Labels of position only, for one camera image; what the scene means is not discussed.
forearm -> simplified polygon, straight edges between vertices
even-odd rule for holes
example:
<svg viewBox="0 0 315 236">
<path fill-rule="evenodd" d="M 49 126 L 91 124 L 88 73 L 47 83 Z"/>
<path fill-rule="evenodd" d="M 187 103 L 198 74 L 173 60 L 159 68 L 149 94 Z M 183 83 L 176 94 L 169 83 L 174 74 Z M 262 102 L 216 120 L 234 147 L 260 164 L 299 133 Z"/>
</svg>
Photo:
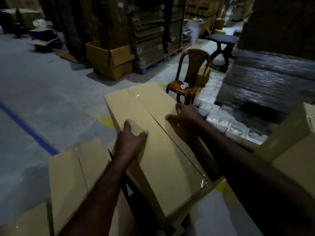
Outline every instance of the forearm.
<svg viewBox="0 0 315 236">
<path fill-rule="evenodd" d="M 125 171 L 113 160 L 59 236 L 108 235 Z"/>
<path fill-rule="evenodd" d="M 272 230 L 279 234 L 308 234 L 314 229 L 315 203 L 301 186 L 211 124 L 203 121 L 198 128 L 220 172 L 264 234 Z"/>
</svg>

person's left hand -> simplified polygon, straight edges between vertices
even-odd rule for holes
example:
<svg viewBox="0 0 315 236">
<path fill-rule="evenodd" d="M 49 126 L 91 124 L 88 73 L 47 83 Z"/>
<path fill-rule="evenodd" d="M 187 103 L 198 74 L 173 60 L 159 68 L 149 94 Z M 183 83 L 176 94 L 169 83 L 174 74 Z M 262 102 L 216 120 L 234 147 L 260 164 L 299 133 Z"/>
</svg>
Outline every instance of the person's left hand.
<svg viewBox="0 0 315 236">
<path fill-rule="evenodd" d="M 148 138 L 148 132 L 144 131 L 139 136 L 131 132 L 131 126 L 128 120 L 125 121 L 124 130 L 117 135 L 115 145 L 114 161 L 122 164 L 127 169 L 132 160 L 139 154 Z"/>
</svg>

blue floor line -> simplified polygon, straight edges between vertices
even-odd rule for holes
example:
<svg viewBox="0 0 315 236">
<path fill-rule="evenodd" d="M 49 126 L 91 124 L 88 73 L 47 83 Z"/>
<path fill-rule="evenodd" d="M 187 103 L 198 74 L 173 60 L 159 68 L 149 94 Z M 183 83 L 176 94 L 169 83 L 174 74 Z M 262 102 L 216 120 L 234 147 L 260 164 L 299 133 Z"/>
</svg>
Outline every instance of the blue floor line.
<svg viewBox="0 0 315 236">
<path fill-rule="evenodd" d="M 8 107 L 0 102 L 0 109 L 2 109 L 19 127 L 21 127 L 28 135 L 30 135 L 42 148 L 44 148 L 50 155 L 59 154 L 57 150 L 51 147 L 39 135 L 37 135 L 31 128 L 29 128 L 23 121 L 16 116 Z"/>
</svg>

hand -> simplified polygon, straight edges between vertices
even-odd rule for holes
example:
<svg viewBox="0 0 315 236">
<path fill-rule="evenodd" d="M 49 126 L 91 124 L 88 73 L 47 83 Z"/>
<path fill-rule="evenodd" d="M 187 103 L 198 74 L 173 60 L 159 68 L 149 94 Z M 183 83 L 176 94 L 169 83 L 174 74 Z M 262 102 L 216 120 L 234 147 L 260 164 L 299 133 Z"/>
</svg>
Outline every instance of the hand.
<svg viewBox="0 0 315 236">
<path fill-rule="evenodd" d="M 204 122 L 202 115 L 198 112 L 194 105 L 184 105 L 176 103 L 177 115 L 169 114 L 165 119 L 170 123 L 178 124 L 191 132 L 196 133 L 200 124 Z"/>
<path fill-rule="evenodd" d="M 139 154 L 148 138 L 148 132 L 144 131 L 139 136 L 131 132 L 131 126 L 128 120 L 125 121 L 124 130 L 117 135 L 115 145 L 114 161 L 127 169 L 132 160 Z"/>
</svg>

chair backrest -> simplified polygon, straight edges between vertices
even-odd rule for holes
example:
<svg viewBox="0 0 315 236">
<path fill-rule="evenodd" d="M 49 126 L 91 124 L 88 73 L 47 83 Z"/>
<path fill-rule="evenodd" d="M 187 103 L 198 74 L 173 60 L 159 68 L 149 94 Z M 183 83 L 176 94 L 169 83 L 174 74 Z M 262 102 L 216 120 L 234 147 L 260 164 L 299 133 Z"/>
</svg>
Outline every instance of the chair backrest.
<svg viewBox="0 0 315 236">
<path fill-rule="evenodd" d="M 199 50 L 199 49 L 188 49 L 185 52 L 183 52 L 179 60 L 176 80 L 179 79 L 179 74 L 180 74 L 181 66 L 183 64 L 183 59 L 186 55 L 188 55 L 189 64 L 188 64 L 188 70 L 187 70 L 187 74 L 186 74 L 184 82 L 192 86 L 192 85 L 195 85 L 197 74 L 199 72 L 199 69 L 202 63 L 205 60 L 207 61 L 207 64 L 206 64 L 206 68 L 204 70 L 203 75 L 206 73 L 206 70 L 209 67 L 209 63 L 210 63 L 210 55 L 206 51 Z"/>
</svg>

